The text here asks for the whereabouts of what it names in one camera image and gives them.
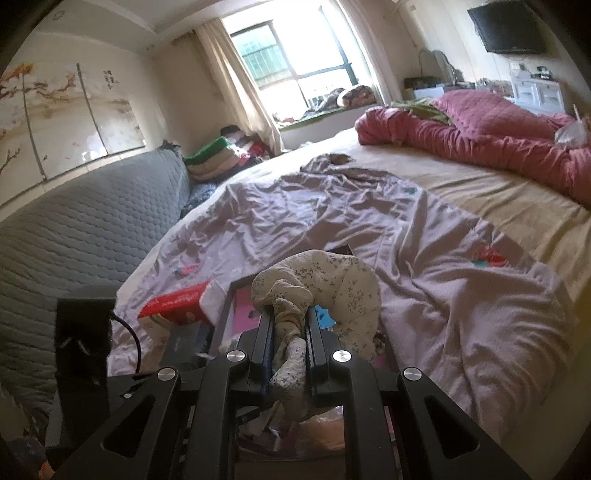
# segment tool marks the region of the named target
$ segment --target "wall-mounted tv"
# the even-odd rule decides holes
[[[546,45],[534,13],[519,0],[491,2],[468,10],[491,53],[543,54]]]

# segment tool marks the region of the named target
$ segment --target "metal screw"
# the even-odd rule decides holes
[[[344,364],[351,360],[351,354],[347,350],[337,350],[333,353],[333,358],[341,364]]]
[[[228,352],[226,358],[231,362],[238,363],[246,358],[246,354],[242,350],[232,350],[231,352]]]
[[[404,376],[407,378],[407,380],[416,382],[417,380],[421,380],[423,373],[418,368],[409,367],[404,371]]]
[[[177,376],[177,373],[174,369],[170,367],[163,368],[158,372],[158,380],[162,380],[163,382],[167,382],[168,380],[172,380],[174,377]]]

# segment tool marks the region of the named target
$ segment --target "curtain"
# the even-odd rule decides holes
[[[279,129],[262,104],[259,89],[222,21],[214,18],[205,22],[196,28],[196,34],[236,124],[248,135],[259,134],[275,154],[280,154],[283,144]]]
[[[402,100],[402,91],[396,75],[393,74],[384,50],[384,45],[376,36],[377,25],[372,25],[367,9],[362,0],[329,0],[330,3],[343,11],[353,27],[359,46],[367,60],[368,68],[376,93],[382,98],[384,105],[394,100]]]

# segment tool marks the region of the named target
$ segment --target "cabinet drawer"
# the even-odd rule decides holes
[[[540,105],[544,110],[562,112],[564,103],[560,87],[557,85],[538,85]]]
[[[537,85],[534,82],[517,80],[515,82],[515,101],[529,105],[539,105]]]

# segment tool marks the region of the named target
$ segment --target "gray quilted mattress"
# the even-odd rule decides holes
[[[86,285],[121,285],[178,221],[189,179],[174,149],[78,177],[0,223],[0,384],[48,413],[56,301]]]

